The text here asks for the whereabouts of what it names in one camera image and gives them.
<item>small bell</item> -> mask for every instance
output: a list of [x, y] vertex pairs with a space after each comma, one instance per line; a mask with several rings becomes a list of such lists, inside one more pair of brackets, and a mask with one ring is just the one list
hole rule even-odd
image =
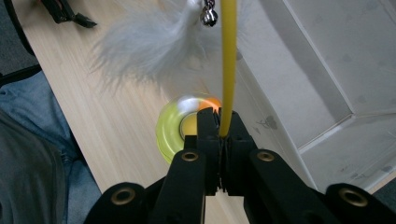
[[204, 10], [201, 13], [200, 19], [201, 19], [201, 23], [204, 26], [207, 27], [213, 27], [214, 25], [216, 25], [216, 22], [218, 21], [218, 13], [213, 10], [213, 9], [209, 9], [207, 10], [206, 8], [204, 8]]
[[205, 7], [202, 10], [200, 19], [201, 23], [207, 27], [213, 27], [218, 21], [218, 13], [213, 9], [215, 8], [215, 0], [204, 0]]

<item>yellow rope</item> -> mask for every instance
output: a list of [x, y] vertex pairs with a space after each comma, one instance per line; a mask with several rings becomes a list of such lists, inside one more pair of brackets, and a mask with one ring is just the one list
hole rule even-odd
[[227, 136], [233, 113], [236, 64], [236, 0], [221, 0], [223, 100], [219, 136]]

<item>feather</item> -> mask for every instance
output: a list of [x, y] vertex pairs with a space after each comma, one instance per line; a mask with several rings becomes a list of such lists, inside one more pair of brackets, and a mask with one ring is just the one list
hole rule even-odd
[[120, 4], [126, 17], [95, 45], [94, 67], [103, 68], [109, 80], [159, 81], [180, 71], [199, 72], [206, 56], [221, 49], [219, 24], [208, 28], [199, 22], [203, 0]]

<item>jeans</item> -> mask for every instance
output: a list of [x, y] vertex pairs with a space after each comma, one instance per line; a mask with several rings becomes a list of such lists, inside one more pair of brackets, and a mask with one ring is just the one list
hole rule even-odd
[[83, 223], [101, 195], [78, 153], [70, 128], [43, 72], [0, 89], [0, 108], [61, 153], [67, 186], [64, 223]]

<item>silver bell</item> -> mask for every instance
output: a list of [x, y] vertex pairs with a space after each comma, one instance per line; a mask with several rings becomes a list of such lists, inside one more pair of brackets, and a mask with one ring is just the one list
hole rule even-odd
[[200, 19], [204, 26], [213, 27], [218, 21], [218, 13], [213, 9], [205, 9], [202, 11]]

